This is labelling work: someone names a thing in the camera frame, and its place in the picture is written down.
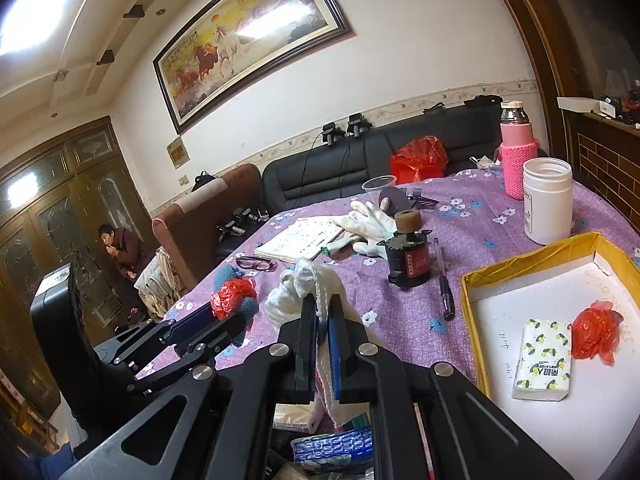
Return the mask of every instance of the metal screw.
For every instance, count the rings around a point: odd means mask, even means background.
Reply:
[[[434,367],[433,367],[433,371],[436,372],[436,375],[439,375],[440,377],[449,377],[451,375],[453,375],[453,366],[451,366],[449,363],[437,363]]]
[[[358,352],[362,355],[372,356],[378,353],[378,347],[373,343],[362,343],[358,346]]]
[[[281,357],[289,353],[289,347],[284,343],[274,343],[269,347],[269,353],[274,357]]]
[[[213,375],[213,368],[209,365],[198,365],[191,372],[196,381],[206,381]]]

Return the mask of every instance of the ceiling light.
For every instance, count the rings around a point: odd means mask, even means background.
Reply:
[[[35,173],[27,173],[20,180],[17,180],[7,191],[11,207],[19,207],[27,203],[38,192],[38,179]]]
[[[0,29],[0,56],[44,42],[58,26],[66,0],[16,0]]]
[[[308,16],[311,12],[311,9],[298,1],[287,2],[254,22],[249,23],[245,28],[239,30],[238,34],[259,40],[289,25],[289,23],[298,21],[303,16]]]

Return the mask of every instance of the tissue pack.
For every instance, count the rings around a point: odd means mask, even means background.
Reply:
[[[569,393],[570,377],[571,324],[528,319],[522,331],[511,397],[561,400]]]

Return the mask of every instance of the black clamp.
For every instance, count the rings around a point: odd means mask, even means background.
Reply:
[[[216,225],[216,229],[220,231],[220,236],[218,237],[219,242],[221,242],[226,235],[242,236],[246,232],[245,229],[238,226],[238,222],[236,220],[227,222],[224,225]]]
[[[414,187],[411,195],[407,195],[411,201],[411,209],[429,209],[433,208],[438,201],[434,198],[422,196],[422,189],[420,187]]]
[[[256,209],[255,213],[253,213],[250,207],[246,209],[242,209],[241,207],[234,209],[233,216],[238,222],[238,227],[241,228],[244,228],[247,221],[259,224],[265,223],[269,219],[269,216],[265,213],[262,213],[259,208]]]
[[[347,132],[353,134],[356,139],[360,138],[360,135],[366,132],[371,127],[371,124],[362,116],[362,114],[353,114],[349,116],[349,122],[347,126]]]
[[[336,137],[344,137],[345,135],[344,130],[337,128],[335,123],[328,123],[322,127],[322,142],[326,142],[329,148],[334,145]]]

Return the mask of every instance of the eyeglasses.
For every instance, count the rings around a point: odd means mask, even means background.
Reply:
[[[264,272],[273,272],[278,266],[275,260],[260,256],[239,256],[236,258],[236,264],[241,269],[263,270]]]

